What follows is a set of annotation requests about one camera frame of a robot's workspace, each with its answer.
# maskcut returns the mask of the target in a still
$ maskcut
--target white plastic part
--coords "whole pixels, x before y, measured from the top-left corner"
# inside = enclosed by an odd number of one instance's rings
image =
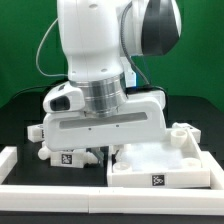
[[[17,148],[5,147],[0,153],[0,184],[17,163]]]
[[[110,147],[107,182],[109,187],[192,188],[209,187],[210,170],[192,133],[186,129],[184,146],[171,144],[172,129],[163,141],[128,144],[119,150],[116,161],[128,163],[132,172],[114,172]]]
[[[183,169],[200,169],[201,161],[195,158],[185,158],[181,161]]]
[[[116,154],[124,145],[114,145],[112,154]]]
[[[131,65],[126,57],[121,57],[121,62],[124,66],[126,87],[135,87],[137,81],[136,73],[132,70]]]
[[[187,132],[182,129],[171,131],[171,145],[173,147],[183,147],[187,140]]]
[[[131,165],[125,162],[118,162],[113,165],[114,173],[130,173],[132,172]]]
[[[51,101],[60,97],[67,97],[70,108],[67,111],[79,111],[85,107],[83,92],[79,88],[70,85],[69,82],[63,83],[53,88],[45,97],[43,102],[44,110],[47,113],[54,113],[51,108]]]
[[[41,142],[44,140],[43,125],[32,125],[27,127],[28,139],[31,142]]]
[[[47,146],[44,146],[39,150],[38,157],[41,160],[49,159],[51,157],[51,151],[47,148]]]
[[[201,140],[201,131],[197,128],[195,128],[194,126],[188,124],[188,123],[177,123],[175,122],[172,125],[172,128],[182,128],[182,129],[189,129],[191,131],[191,133],[193,134],[195,140],[197,143],[200,143]]]
[[[47,114],[46,145],[51,151],[62,151],[161,140],[166,133],[164,106],[164,93],[152,91],[129,95],[117,115],[101,121],[75,112]]]
[[[43,142],[41,143],[41,145],[42,145],[42,148],[43,148],[44,146],[46,146],[45,141],[43,141]]]
[[[58,0],[57,9],[69,80],[98,81],[123,73],[112,1]]]
[[[98,159],[93,153],[85,149],[71,152],[51,152],[51,166],[83,168],[85,164],[98,164]]]
[[[223,216],[224,172],[209,152],[202,159],[211,190],[3,185],[0,210]]]

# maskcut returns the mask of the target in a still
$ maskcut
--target table surface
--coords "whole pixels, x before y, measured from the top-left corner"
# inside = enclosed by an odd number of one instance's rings
[[[17,145],[18,163],[3,184],[106,186],[106,166],[71,169],[50,167],[41,161],[37,152],[40,143],[27,140],[26,127],[40,124],[44,118],[42,93],[23,93],[0,109],[0,149]],[[200,148],[210,151],[224,167],[224,113],[200,97],[170,96],[164,112],[167,127],[174,122],[189,123],[202,131]],[[0,220],[7,223],[221,223],[224,217],[134,215],[134,214],[79,214],[0,212]]]

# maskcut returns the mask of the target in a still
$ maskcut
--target cable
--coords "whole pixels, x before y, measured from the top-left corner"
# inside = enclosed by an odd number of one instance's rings
[[[21,93],[24,93],[24,92],[27,92],[27,91],[30,91],[30,90],[33,90],[33,89],[43,89],[43,88],[49,88],[49,87],[55,87],[56,85],[48,85],[48,86],[34,86],[34,87],[29,87],[29,88],[26,88],[26,89],[23,89],[19,92],[17,92],[13,97],[12,99],[15,99],[18,95],[20,95]]]
[[[152,83],[150,70],[149,70],[149,66],[148,66],[148,64],[146,62],[146,59],[145,59],[145,57],[141,57],[141,58],[142,58],[142,61],[143,61],[143,64],[144,64],[144,68],[145,68],[146,74],[148,74],[148,77],[149,77],[149,83]]]
[[[47,76],[47,77],[65,77],[67,75],[65,74],[56,74],[56,75],[49,75],[49,74],[46,74],[44,73],[41,68],[40,68],[40,65],[39,65],[39,56],[40,56],[40,51],[43,47],[43,44],[45,42],[45,40],[47,39],[49,33],[51,32],[51,30],[53,29],[53,27],[55,26],[55,24],[58,22],[58,18],[51,24],[51,26],[48,28],[47,32],[45,33],[43,39],[41,40],[40,42],[40,45],[38,47],[38,50],[37,50],[37,54],[36,54],[36,67],[38,69],[38,71],[43,75],[43,76]]]
[[[128,54],[126,44],[125,44],[125,35],[124,35],[124,25],[125,25],[125,19],[128,13],[128,10],[132,7],[132,2],[130,2],[126,8],[124,9],[124,12],[121,17],[121,28],[120,28],[120,38],[121,38],[121,46],[124,51],[125,57],[127,58],[128,62],[131,64],[132,68],[134,68],[135,71],[137,71],[137,74],[140,75],[140,77],[144,80],[146,85],[149,85],[148,79],[145,77],[145,75],[142,73],[142,71],[134,64],[133,60],[131,59],[130,55]]]

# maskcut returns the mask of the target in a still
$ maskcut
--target silver cylindrical joint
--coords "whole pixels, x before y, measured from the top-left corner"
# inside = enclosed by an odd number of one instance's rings
[[[71,82],[82,90],[87,117],[109,117],[116,114],[117,107],[126,102],[124,74],[93,82]]]

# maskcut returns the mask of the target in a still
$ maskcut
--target black cable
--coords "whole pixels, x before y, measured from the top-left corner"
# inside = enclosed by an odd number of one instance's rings
[[[11,100],[15,99],[17,96],[19,96],[20,94],[24,93],[24,92],[27,92],[27,91],[30,91],[30,90],[33,90],[33,89],[43,89],[43,88],[50,88],[50,87],[55,87],[56,85],[48,85],[48,86],[34,86],[34,87],[29,87],[29,88],[26,88],[26,89],[23,89],[19,92],[17,92],[12,98]]]
[[[145,75],[142,73],[142,71],[135,65],[135,63],[133,62],[133,60],[131,59],[131,57],[128,54],[127,48],[126,48],[126,44],[125,44],[125,35],[124,35],[124,25],[125,25],[125,19],[128,13],[128,10],[132,7],[132,2],[130,2],[126,8],[124,9],[124,12],[122,14],[121,17],[121,28],[120,28],[120,38],[121,38],[121,46],[122,49],[124,51],[124,55],[127,58],[128,62],[131,64],[132,68],[134,71],[137,71],[137,75],[140,75],[140,77],[144,80],[146,85],[149,85],[149,81],[148,79],[145,77]]]
[[[142,58],[142,61],[143,61],[143,64],[144,64],[145,72],[146,72],[146,74],[148,74],[149,83],[152,83],[149,66],[148,66],[148,64],[145,60],[145,57],[141,57],[141,58]]]

